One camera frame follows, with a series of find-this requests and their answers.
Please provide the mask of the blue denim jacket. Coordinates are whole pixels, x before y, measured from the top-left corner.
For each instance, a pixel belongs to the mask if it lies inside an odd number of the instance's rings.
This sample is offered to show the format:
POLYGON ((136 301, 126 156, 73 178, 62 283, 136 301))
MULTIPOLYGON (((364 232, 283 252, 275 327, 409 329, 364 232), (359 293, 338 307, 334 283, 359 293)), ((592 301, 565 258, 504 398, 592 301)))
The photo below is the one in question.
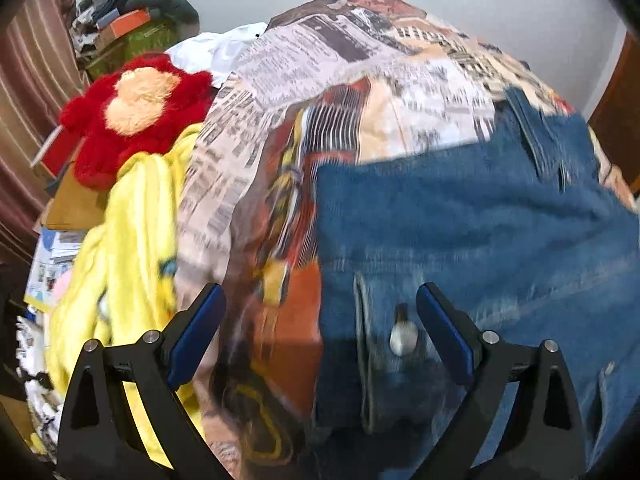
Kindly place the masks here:
POLYGON ((585 428, 589 468, 639 417, 639 217, 599 180, 578 115, 518 89, 484 143, 317 174, 323 353, 316 479, 407 479, 464 391, 416 313, 432 282, 481 330, 552 339, 585 428))

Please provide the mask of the yellow blanket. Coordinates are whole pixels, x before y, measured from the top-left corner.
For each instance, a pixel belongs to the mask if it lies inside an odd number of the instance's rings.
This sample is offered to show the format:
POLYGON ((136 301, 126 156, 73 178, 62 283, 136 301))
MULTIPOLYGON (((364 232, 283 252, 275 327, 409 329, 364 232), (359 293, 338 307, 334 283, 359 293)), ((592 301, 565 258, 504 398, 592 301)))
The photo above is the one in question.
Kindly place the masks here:
POLYGON ((134 154, 118 170, 105 219, 82 242, 50 317, 46 363, 59 394, 86 340, 132 344, 176 314, 177 209, 200 129, 190 125, 168 153, 134 154))

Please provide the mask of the brown cardboard box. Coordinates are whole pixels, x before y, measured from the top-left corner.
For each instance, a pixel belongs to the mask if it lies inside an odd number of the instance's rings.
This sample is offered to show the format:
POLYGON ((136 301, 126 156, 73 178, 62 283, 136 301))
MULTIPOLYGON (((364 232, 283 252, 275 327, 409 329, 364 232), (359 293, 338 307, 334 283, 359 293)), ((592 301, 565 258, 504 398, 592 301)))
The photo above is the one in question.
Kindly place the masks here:
POLYGON ((70 162, 42 223, 49 230, 90 230, 104 222, 106 203, 106 193, 85 188, 77 181, 75 162, 70 162))

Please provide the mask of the red plush toy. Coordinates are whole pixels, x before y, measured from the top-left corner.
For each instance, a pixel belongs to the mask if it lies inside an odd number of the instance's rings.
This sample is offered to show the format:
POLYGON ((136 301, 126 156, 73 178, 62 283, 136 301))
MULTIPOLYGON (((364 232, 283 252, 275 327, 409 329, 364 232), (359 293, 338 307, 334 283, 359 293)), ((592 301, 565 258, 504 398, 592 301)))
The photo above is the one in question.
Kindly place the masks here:
POLYGON ((107 191, 137 153, 166 154, 186 127, 201 122, 217 90, 207 70, 188 73, 166 53, 145 53, 67 102, 52 146, 75 156, 80 185, 107 191))

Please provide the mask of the wooden wardrobe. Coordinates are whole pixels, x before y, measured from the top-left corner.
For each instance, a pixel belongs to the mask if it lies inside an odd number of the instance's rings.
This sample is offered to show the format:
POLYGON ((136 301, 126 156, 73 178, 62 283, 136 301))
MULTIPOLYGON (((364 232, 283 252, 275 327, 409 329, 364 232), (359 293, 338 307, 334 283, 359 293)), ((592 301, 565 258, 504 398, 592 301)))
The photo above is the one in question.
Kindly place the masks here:
POLYGON ((639 41, 626 33, 612 78, 589 119, 610 162, 622 170, 631 193, 639 194, 639 41))

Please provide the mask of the striped red gold curtain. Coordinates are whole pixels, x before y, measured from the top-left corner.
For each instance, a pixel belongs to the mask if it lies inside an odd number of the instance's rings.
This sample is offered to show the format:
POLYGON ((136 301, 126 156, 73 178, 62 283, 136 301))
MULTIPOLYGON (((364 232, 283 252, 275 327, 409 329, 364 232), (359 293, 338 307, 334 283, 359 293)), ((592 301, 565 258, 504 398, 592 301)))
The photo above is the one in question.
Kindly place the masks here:
POLYGON ((75 11, 76 0, 24 0, 1 32, 1 261, 11 266, 28 263, 48 202, 30 163, 88 84, 68 32, 75 11))

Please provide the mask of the white cloth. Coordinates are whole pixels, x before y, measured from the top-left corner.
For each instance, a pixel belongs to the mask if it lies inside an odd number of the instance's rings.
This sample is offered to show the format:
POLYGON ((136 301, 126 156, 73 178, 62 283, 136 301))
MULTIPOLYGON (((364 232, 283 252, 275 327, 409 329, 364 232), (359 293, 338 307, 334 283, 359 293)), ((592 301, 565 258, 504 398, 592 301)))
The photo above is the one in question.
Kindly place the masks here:
POLYGON ((209 72, 219 89, 232 72, 235 59, 266 31, 264 22, 245 24, 228 32, 201 32, 165 51, 180 70, 209 72))

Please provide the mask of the green patterned storage box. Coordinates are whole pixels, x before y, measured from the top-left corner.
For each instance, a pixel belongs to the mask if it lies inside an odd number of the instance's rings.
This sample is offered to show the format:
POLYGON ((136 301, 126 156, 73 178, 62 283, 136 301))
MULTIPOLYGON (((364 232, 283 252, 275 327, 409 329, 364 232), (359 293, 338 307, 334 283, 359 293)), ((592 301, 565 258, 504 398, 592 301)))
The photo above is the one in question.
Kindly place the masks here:
POLYGON ((176 25, 171 20, 150 21, 128 32, 105 50, 82 64, 89 79, 117 72, 123 65, 148 52, 164 52, 178 42, 176 25))

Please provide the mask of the orange shoe box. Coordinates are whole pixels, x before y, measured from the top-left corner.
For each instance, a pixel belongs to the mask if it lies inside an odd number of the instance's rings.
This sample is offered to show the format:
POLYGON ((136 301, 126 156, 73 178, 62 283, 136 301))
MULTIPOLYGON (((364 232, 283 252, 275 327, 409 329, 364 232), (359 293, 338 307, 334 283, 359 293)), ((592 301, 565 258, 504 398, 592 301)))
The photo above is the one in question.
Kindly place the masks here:
POLYGON ((150 14, 143 9, 134 10, 116 18, 99 32, 94 42, 96 50, 104 50, 118 38, 126 36, 149 21, 151 21, 150 14))

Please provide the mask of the newspaper print bedspread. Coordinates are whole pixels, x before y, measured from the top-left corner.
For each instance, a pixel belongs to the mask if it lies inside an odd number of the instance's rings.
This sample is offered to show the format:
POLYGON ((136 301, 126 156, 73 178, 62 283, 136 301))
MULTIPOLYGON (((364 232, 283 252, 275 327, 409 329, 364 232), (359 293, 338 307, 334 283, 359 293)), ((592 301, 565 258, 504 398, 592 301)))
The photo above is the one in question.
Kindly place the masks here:
MULTIPOLYGON (((238 57, 191 156, 176 275, 183 304, 207 282, 227 297, 194 388, 233 477, 315 479, 320 167, 487 142, 512 88, 541 113, 582 118, 524 63, 401 0, 308 2, 238 57)), ((638 214, 588 130, 600 182, 638 214)))

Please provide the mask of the pile of clutter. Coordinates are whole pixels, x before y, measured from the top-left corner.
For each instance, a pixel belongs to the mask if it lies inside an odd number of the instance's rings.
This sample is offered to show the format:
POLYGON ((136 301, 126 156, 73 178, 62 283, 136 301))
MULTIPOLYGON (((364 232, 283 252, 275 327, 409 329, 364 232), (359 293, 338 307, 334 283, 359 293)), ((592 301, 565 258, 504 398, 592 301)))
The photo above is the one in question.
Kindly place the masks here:
POLYGON ((112 25, 126 14, 125 0, 80 0, 70 24, 77 55, 101 51, 117 38, 112 25))

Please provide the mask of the dark grey pillow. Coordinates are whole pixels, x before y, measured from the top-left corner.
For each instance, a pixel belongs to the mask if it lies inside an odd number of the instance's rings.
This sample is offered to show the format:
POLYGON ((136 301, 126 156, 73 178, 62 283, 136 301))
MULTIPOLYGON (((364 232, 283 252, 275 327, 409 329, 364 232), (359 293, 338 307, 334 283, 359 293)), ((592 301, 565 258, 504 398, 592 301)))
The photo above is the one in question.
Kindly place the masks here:
POLYGON ((147 10, 153 18, 170 18, 176 25, 180 40, 200 32, 200 14, 188 0, 126 0, 122 10, 147 10))

